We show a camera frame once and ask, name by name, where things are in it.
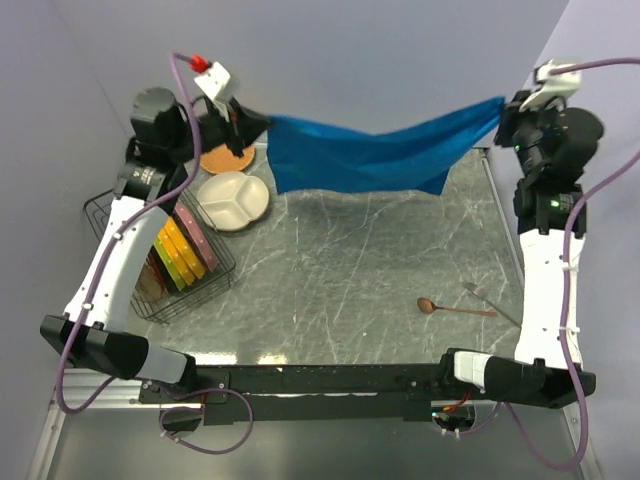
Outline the blue cloth napkin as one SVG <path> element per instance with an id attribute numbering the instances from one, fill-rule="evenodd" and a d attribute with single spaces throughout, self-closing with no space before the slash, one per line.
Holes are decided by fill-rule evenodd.
<path id="1" fill-rule="evenodd" d="M 277 191 L 439 195 L 449 170 L 498 126 L 504 104 L 493 97 L 383 134 L 277 116 L 267 141 Z"/>

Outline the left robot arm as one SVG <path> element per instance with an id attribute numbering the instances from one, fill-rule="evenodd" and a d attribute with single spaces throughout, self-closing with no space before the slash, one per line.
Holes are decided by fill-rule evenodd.
<path id="1" fill-rule="evenodd" d="M 60 316 L 44 317 L 40 334 L 60 355 L 57 374 L 69 364 L 119 379 L 162 382 L 177 402 L 197 393 L 192 356 L 127 333 L 130 298 L 147 255 L 192 181 L 185 164 L 216 147 L 240 152 L 270 121 L 235 99 L 220 112 L 208 96 L 197 116 L 189 101 L 154 87 L 137 95 L 130 114 L 134 134 L 118 172 L 107 228 L 78 291 Z"/>

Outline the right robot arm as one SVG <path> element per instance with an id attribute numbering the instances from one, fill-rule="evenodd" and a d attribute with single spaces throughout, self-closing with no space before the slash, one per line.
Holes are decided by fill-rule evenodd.
<path id="1" fill-rule="evenodd" d="M 537 106 L 517 92 L 505 104 L 494 143 L 511 148 L 523 176 L 513 206 L 524 261 L 524 304 L 513 358 L 449 349 L 437 385 L 452 399 L 471 389 L 491 400 L 559 409 L 593 394 L 583 369 L 576 320 L 576 282 L 587 213 L 567 221 L 583 189 L 578 180 L 595 155 L 604 126 L 591 112 L 552 95 Z"/>

